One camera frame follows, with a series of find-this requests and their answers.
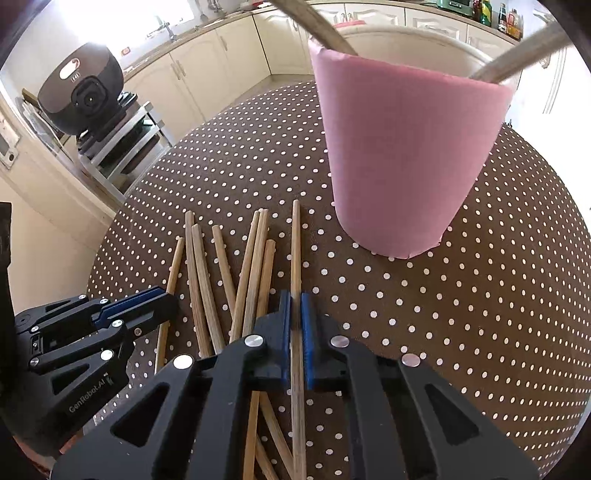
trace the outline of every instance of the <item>polka dot tablecloth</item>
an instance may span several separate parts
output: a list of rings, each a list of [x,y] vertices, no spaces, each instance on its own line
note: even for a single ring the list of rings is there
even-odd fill
[[[237,284],[252,214],[269,209],[269,237],[277,242],[274,309],[277,292],[290,287],[291,204],[298,198],[302,287],[316,294],[317,308],[378,355],[420,355],[547,473],[568,447],[590,393],[590,242],[564,184],[503,127],[441,244],[410,260],[385,258],[340,227],[323,134],[313,82],[260,95],[188,134],[117,214],[96,256],[89,294],[115,300],[165,286],[190,209],[206,234],[213,293],[228,332],[211,226],[223,226]],[[171,322],[168,360],[197,355],[186,265],[176,295],[181,312]],[[153,376],[156,337],[137,340],[128,388],[98,421]],[[288,393],[272,396],[286,437]],[[308,479],[348,478],[341,398],[308,393],[306,403]],[[287,480],[263,422],[259,435]]]

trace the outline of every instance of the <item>pink paper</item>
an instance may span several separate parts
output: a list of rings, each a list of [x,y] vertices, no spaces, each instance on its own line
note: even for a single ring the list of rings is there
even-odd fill
[[[510,88],[310,41],[343,229],[395,258],[441,241],[501,129]]]

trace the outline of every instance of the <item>window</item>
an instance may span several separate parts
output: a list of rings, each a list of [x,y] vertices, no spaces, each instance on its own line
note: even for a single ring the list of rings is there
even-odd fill
[[[178,25],[194,18],[189,0],[53,0],[65,23],[84,42],[107,45],[120,58],[125,47],[145,42],[162,22]]]

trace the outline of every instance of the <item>cabinet handle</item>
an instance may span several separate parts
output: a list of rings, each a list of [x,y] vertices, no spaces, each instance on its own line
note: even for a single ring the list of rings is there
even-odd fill
[[[182,65],[182,64],[181,64],[181,63],[180,63],[178,60],[176,60],[176,62],[177,62],[177,65],[178,65],[178,69],[179,69],[179,70],[181,71],[181,73],[183,74],[183,77],[186,77],[186,76],[187,76],[187,73],[184,71],[183,65]]]
[[[180,80],[181,76],[178,74],[177,69],[174,67],[174,63],[171,63],[170,67],[172,68],[174,74],[177,76],[177,80]]]

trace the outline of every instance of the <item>pink cup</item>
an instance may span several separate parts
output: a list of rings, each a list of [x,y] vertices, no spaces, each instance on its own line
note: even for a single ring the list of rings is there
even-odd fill
[[[310,54],[343,229],[380,255],[435,247],[469,193],[514,92],[468,77],[490,58],[445,35],[357,25],[359,56]]]

